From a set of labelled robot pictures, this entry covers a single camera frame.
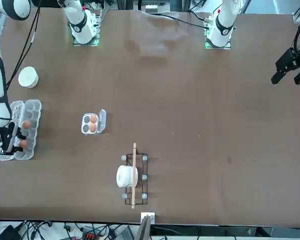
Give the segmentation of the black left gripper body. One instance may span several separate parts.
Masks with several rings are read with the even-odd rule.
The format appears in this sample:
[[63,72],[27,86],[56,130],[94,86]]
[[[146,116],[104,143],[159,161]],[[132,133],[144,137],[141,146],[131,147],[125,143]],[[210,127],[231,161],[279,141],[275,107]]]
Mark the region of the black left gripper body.
[[293,40],[293,46],[286,50],[275,65],[279,73],[287,73],[300,68],[300,24]]

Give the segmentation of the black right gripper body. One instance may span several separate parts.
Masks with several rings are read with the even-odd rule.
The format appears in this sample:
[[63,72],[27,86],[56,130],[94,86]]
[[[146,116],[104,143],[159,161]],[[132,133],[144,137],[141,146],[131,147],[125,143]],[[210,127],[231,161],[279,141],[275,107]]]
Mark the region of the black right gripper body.
[[11,151],[15,142],[18,125],[10,122],[7,126],[0,129],[0,137],[2,140],[1,149],[3,151]]

